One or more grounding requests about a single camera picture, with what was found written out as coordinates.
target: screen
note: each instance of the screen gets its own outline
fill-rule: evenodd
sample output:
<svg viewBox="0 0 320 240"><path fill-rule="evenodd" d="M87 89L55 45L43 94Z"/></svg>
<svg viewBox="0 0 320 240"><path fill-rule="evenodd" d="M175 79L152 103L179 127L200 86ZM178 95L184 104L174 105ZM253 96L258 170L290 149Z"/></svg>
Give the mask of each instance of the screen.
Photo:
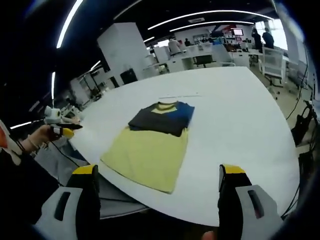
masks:
<svg viewBox="0 0 320 240"><path fill-rule="evenodd" d="M233 30L234 35L238 35L238 36L243 36L244 35L244 32L242 31L241 28L234 28L232 30Z"/></svg>

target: computer monitor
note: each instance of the computer monitor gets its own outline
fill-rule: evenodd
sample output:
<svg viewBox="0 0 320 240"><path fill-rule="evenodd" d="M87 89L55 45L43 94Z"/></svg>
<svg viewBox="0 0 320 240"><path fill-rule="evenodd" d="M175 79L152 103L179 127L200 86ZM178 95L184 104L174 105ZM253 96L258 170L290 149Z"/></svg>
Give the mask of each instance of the computer monitor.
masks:
<svg viewBox="0 0 320 240"><path fill-rule="evenodd" d="M242 31L241 28L232 28L232 31L233 31L233 35L236 35L236 36L243 36L244 35L244 32Z"/></svg>

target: floor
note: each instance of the floor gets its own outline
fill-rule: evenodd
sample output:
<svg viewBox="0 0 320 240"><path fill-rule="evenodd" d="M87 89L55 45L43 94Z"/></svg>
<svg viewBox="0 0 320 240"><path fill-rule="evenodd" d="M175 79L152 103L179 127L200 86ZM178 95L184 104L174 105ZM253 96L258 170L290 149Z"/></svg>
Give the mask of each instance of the floor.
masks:
<svg viewBox="0 0 320 240"><path fill-rule="evenodd" d="M259 72L256 66L252 66L250 70L266 87L269 86L269 81ZM299 91L295 89L295 85L289 80L287 80L284 88L275 88L275 91L280 92L280 94L274 95L274 98L277 97L275 101L283 116L287 118L295 107ZM304 101L301 99L295 111L287 120L290 129L294 127L297 115L303 112L305 106ZM308 151L308 140L311 138L313 128L314 124L311 124L303 139L304 144L297 148L297 155ZM101 234L105 232L109 232L109 236L118 234L119 238L123 240L200 240L203 233L214 230L213 227L179 220L152 209L142 213L103 220L99 228Z"/></svg>

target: yellow t-shirt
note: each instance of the yellow t-shirt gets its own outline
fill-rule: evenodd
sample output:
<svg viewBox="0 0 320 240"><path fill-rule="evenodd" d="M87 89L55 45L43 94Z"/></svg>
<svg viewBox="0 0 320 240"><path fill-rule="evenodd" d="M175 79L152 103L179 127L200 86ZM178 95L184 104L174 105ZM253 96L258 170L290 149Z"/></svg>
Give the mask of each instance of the yellow t-shirt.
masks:
<svg viewBox="0 0 320 240"><path fill-rule="evenodd" d="M154 109L153 112L163 114L175 110L177 109L174 107L166 111ZM187 129L177 137L156 131L134 131L126 127L108 152L101 156L101 161L136 183L172 193L187 143Z"/></svg>

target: ceiling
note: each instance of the ceiling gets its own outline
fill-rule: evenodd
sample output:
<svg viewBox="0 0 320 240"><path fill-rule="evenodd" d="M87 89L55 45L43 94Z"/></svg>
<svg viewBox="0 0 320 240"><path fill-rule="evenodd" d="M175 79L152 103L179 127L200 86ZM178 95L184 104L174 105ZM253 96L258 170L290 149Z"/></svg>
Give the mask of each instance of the ceiling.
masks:
<svg viewBox="0 0 320 240"><path fill-rule="evenodd" d="M276 18L268 0L142 0L117 16L135 0L83 0L66 32L61 48L57 41L75 0L10 1L11 16L3 28L0 101L11 107L0 109L0 118L13 126L35 118L28 115L31 106L51 91L51 73L56 72L56 91L70 80L88 71L103 58L97 38L114 22L136 22L143 39L163 38L169 30L189 25L189 19L205 21L249 21L263 18L243 13L207 13L178 19L154 29L149 27L195 12L242 10Z"/></svg>

